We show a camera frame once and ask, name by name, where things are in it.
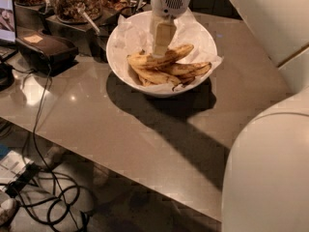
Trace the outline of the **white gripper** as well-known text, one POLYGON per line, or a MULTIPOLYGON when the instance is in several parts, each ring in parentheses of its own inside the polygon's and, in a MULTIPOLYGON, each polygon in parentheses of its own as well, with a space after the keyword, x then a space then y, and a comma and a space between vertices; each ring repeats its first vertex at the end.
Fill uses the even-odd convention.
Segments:
POLYGON ((153 14, 150 32, 153 35, 154 56, 165 55, 177 30, 173 18, 183 15, 189 3, 190 0, 151 0, 153 14))

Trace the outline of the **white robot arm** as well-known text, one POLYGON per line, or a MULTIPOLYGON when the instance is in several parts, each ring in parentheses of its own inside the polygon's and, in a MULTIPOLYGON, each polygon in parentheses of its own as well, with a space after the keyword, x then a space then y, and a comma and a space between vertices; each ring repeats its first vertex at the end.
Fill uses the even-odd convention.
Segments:
POLYGON ((226 164, 222 232, 309 232, 309 0, 230 0, 290 87, 226 164))

